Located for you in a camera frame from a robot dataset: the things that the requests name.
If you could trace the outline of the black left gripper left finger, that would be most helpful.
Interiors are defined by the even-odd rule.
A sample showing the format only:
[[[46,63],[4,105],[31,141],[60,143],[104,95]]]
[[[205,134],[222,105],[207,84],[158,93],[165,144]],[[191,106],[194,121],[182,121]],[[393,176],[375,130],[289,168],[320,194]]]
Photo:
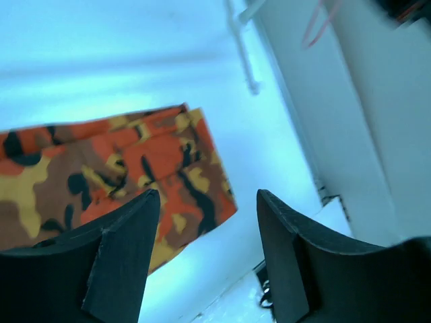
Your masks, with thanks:
[[[138,321],[159,216],[149,189],[81,227],[3,251],[1,321]]]

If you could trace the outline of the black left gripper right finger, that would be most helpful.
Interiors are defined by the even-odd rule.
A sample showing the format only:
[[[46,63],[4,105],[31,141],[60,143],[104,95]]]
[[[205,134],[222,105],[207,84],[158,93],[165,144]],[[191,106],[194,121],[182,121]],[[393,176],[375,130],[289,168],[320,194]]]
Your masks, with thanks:
[[[277,322],[430,321],[430,238],[355,240],[268,190],[257,219]]]

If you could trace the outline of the orange camouflage trousers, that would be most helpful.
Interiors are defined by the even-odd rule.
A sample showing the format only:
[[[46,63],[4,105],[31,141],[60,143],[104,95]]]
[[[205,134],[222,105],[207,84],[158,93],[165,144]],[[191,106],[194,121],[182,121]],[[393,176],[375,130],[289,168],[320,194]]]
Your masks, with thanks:
[[[202,111],[186,104],[1,134],[1,248],[32,246],[146,190],[161,213],[155,271],[237,210]]]

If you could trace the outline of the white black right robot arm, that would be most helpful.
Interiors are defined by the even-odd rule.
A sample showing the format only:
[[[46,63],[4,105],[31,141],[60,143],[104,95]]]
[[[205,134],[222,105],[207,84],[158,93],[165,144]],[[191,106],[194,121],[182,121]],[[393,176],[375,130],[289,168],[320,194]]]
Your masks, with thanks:
[[[398,26],[423,21],[430,29],[430,0],[374,0],[373,3]]]

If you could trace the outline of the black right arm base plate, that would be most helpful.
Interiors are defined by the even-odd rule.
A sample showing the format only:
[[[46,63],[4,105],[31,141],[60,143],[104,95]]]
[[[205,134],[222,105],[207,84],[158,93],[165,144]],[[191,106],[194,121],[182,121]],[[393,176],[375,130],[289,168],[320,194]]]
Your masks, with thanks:
[[[265,261],[260,262],[254,269],[259,284],[261,286],[261,296],[259,296],[259,306],[264,309],[273,309],[272,295],[269,286],[269,278]]]

